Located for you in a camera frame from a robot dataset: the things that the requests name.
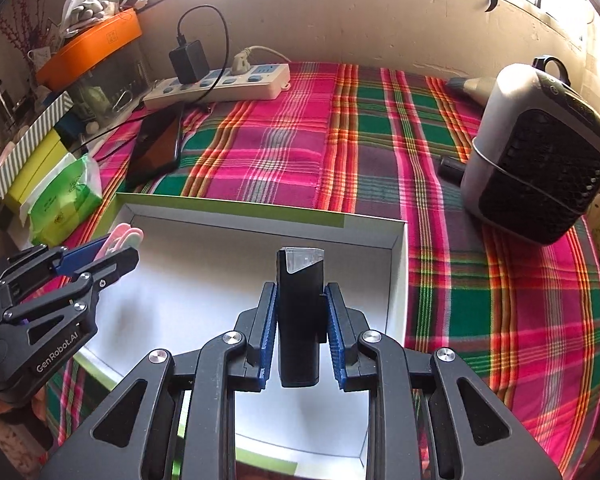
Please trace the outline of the green tissue pack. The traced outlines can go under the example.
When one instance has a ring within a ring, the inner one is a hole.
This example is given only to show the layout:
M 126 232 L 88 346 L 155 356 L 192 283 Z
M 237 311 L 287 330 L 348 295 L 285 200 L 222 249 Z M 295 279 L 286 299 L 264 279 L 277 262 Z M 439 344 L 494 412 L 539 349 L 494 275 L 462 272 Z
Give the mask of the green tissue pack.
M 20 207 L 32 244 L 60 245 L 102 203 L 98 163 L 85 154 L 65 155 L 35 185 Z

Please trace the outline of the pink clip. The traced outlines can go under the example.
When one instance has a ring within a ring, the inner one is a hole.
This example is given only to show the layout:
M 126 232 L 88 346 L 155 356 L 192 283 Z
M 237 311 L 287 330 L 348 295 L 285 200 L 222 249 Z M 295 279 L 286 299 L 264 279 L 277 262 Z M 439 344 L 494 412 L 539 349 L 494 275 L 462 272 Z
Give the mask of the pink clip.
M 140 248 L 144 239 L 144 231 L 129 223 L 119 223 L 108 235 L 94 260 L 105 258 L 125 248 Z

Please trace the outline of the black charger adapter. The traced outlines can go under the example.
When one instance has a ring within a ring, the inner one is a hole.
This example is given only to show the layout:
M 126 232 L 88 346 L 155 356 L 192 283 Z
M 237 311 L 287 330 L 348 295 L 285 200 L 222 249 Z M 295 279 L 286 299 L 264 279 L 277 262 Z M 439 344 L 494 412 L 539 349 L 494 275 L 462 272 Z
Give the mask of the black charger adapter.
M 178 46 L 169 53 L 169 58 L 181 84 L 194 84 L 210 73 L 210 66 L 199 40 Z

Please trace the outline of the black rectangular device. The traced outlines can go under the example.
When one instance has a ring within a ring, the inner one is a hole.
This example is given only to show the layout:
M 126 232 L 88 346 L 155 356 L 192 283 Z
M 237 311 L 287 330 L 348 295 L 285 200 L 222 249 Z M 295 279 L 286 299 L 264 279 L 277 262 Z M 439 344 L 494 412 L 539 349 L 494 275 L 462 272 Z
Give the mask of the black rectangular device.
M 324 250 L 284 247 L 277 253 L 278 372 L 284 388 L 315 386 L 326 341 Z

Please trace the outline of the striped white box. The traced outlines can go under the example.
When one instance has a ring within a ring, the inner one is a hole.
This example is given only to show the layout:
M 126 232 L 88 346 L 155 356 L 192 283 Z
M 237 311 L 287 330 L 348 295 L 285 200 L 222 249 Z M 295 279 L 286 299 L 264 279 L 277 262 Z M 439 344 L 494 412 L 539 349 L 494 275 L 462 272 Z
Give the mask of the striped white box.
M 38 147 L 46 134 L 50 132 L 71 110 L 73 100 L 67 91 L 62 92 L 58 98 L 51 102 L 46 110 L 35 119 L 29 129 L 15 146 L 7 153 L 0 162 L 0 200 L 4 200 L 7 191 L 12 186 L 16 177 L 31 154 Z

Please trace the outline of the grey cone tool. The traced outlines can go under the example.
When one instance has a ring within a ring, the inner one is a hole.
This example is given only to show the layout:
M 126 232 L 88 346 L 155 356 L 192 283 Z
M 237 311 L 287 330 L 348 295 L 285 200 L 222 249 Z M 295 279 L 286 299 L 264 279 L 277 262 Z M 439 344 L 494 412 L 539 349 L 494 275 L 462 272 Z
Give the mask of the grey cone tool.
M 493 77 L 454 77 L 446 82 L 445 88 L 456 93 L 463 93 L 480 106 L 485 107 L 493 91 L 494 84 L 495 79 Z

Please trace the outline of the black smartphone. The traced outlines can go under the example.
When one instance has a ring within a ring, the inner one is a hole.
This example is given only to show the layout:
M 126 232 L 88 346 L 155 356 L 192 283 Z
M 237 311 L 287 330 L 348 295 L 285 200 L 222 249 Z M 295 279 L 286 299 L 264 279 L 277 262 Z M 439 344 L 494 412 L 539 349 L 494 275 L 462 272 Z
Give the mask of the black smartphone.
M 181 160 L 184 105 L 155 110 L 142 120 L 126 170 L 125 186 L 137 188 L 173 171 Z

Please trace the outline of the green white cardboard tray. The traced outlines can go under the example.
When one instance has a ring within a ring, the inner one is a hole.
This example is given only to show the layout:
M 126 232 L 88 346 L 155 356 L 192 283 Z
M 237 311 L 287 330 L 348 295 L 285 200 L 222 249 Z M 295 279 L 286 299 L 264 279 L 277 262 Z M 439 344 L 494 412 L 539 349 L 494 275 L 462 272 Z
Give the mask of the green white cardboard tray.
M 276 254 L 317 247 L 324 275 L 370 327 L 404 341 L 408 226 L 403 220 L 229 200 L 119 193 L 96 220 L 104 235 L 121 222 L 144 233 L 135 270 L 106 288 L 97 334 L 76 359 L 112 388 L 154 349 L 200 348 L 230 330 L 276 278 Z M 236 400 L 236 451 L 245 463 L 311 479 L 365 474 L 367 398 L 338 388 L 328 353 L 315 387 Z

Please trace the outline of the white plug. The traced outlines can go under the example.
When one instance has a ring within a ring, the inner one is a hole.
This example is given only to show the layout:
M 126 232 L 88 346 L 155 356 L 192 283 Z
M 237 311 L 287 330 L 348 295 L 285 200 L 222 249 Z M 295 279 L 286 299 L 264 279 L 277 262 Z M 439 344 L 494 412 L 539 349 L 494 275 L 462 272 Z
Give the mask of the white plug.
M 230 73 L 234 76 L 239 76 L 239 75 L 248 73 L 251 68 L 249 58 L 250 58 L 251 53 L 254 51 L 268 52 L 268 53 L 271 53 L 272 55 L 277 56 L 278 58 L 285 61 L 286 63 L 291 62 L 291 59 L 288 58 L 288 56 L 284 55 L 283 53 L 280 53 L 277 50 L 274 50 L 269 47 L 259 46 L 258 44 L 255 44 L 254 46 L 250 46 L 250 47 L 246 47 L 245 49 L 242 49 L 234 56 L 232 67 L 230 68 Z

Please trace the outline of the orange box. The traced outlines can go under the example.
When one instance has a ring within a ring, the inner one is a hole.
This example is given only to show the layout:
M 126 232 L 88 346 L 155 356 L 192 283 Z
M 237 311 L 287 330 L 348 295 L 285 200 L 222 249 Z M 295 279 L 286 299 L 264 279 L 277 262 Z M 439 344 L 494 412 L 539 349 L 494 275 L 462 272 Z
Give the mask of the orange box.
M 142 29 L 136 11 L 120 12 L 65 44 L 36 72 L 36 81 L 53 92 L 65 90 L 140 36 Z

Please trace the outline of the red branch decoration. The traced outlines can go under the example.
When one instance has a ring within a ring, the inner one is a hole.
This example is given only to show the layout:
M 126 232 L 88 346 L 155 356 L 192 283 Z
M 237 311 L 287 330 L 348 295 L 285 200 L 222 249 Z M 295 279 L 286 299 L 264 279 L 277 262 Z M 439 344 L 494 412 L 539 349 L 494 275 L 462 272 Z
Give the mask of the red branch decoration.
M 45 47 L 50 38 L 47 0 L 10 0 L 8 15 L 0 13 L 0 33 L 24 58 L 31 50 Z

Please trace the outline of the plaid pink green tablecloth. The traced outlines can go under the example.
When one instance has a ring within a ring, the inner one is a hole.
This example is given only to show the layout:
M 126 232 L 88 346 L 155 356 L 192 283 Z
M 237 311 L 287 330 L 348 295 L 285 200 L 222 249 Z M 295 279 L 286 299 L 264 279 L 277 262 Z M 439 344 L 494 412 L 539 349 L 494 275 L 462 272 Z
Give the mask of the plaid pink green tablecloth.
M 479 118 L 437 78 L 300 63 L 274 101 L 190 113 L 146 192 L 404 220 L 407 347 L 457 349 L 570 479 L 600 412 L 600 265 L 584 223 L 536 247 L 466 214 L 436 166 Z

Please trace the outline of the yellow box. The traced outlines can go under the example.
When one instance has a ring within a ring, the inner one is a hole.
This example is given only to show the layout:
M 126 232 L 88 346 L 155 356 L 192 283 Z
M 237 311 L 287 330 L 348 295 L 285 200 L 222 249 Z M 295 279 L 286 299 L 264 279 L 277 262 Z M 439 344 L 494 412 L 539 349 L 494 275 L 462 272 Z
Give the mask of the yellow box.
M 20 207 L 34 188 L 67 154 L 68 151 L 62 143 L 59 133 L 55 129 L 50 129 L 12 182 L 4 198 L 5 206 L 13 214 L 19 214 Z

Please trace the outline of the grey black mini heater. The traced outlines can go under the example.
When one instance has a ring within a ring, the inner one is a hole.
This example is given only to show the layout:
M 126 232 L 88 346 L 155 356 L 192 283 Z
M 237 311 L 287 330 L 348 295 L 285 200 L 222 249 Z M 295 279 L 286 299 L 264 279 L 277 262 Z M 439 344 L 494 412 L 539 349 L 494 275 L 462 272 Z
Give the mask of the grey black mini heater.
M 550 55 L 504 67 L 471 141 L 460 195 L 480 220 L 543 246 L 600 192 L 600 114 Z

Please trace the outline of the white power strip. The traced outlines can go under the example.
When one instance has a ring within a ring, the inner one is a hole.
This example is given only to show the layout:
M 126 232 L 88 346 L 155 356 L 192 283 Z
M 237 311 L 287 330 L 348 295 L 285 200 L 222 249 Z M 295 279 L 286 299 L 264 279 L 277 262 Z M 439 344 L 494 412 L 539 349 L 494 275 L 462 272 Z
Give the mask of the white power strip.
M 179 102 L 272 101 L 289 84 L 288 64 L 253 65 L 242 75 L 231 75 L 228 68 L 222 75 L 212 70 L 194 84 L 181 84 L 176 77 L 165 79 L 144 96 L 143 102 L 148 110 L 160 110 Z

